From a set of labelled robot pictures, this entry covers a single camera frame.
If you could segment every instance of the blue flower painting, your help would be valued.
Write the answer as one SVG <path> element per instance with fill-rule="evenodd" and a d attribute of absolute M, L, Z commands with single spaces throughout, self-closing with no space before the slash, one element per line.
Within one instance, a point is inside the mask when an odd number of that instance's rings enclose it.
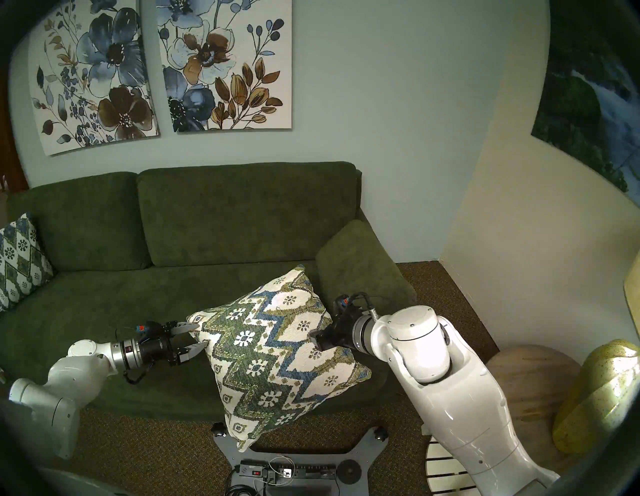
<path fill-rule="evenodd" d="M 66 0 L 29 35 L 29 89 L 47 155 L 158 135 L 136 0 Z"/>
<path fill-rule="evenodd" d="M 156 0 L 173 130 L 291 128 L 291 0 Z"/>

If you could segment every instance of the light blue wall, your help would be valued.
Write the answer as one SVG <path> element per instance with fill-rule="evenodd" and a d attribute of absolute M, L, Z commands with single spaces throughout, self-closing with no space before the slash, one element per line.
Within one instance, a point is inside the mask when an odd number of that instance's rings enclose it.
<path fill-rule="evenodd" d="M 346 160 L 364 173 L 362 207 L 392 258 L 440 256 L 492 117 L 511 1 L 296 0 L 293 130 L 189 135 L 172 132 L 154 3 L 141 2 L 141 17 L 158 138 L 45 156 L 20 43 L 10 109 L 31 187 L 118 170 Z"/>

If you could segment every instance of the sofa backrest cushion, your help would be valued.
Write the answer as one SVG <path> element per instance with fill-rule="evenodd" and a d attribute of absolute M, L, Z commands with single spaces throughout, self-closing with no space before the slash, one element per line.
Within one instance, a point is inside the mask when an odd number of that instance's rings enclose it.
<path fill-rule="evenodd" d="M 59 271 L 149 267 L 136 176 L 113 172 L 10 195 L 10 220 L 30 215 L 44 253 Z"/>
<path fill-rule="evenodd" d="M 358 209 L 346 162 L 151 169 L 138 176 L 156 266 L 308 260 Z"/>

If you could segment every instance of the throw pillow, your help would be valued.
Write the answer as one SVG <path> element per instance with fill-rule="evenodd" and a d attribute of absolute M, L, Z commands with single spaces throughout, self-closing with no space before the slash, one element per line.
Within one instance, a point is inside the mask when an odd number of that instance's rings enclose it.
<path fill-rule="evenodd" d="M 0 312 L 16 306 L 52 277 L 53 268 L 27 214 L 0 229 Z"/>
<path fill-rule="evenodd" d="M 209 341 L 225 420 L 240 451 L 325 399 L 371 377 L 350 349 L 318 351 L 311 331 L 331 323 L 305 268 L 298 266 L 238 300 L 187 320 Z"/>

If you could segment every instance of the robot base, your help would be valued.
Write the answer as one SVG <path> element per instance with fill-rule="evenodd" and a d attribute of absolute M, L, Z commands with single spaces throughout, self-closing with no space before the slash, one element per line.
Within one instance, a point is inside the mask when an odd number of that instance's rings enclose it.
<path fill-rule="evenodd" d="M 262 487 L 273 471 L 269 461 L 279 472 L 283 458 L 287 456 L 296 464 L 296 471 L 290 478 L 277 475 L 271 479 L 275 484 L 267 485 L 269 496 L 368 496 L 369 467 L 388 444 L 388 434 L 384 428 L 371 428 L 347 453 L 336 454 L 291 454 L 253 451 L 251 448 L 240 453 L 236 441 L 228 435 L 224 424 L 215 424 L 211 431 L 220 451 L 227 457 L 231 467 L 235 467 L 229 486 L 242 484 L 255 488 L 262 495 Z"/>

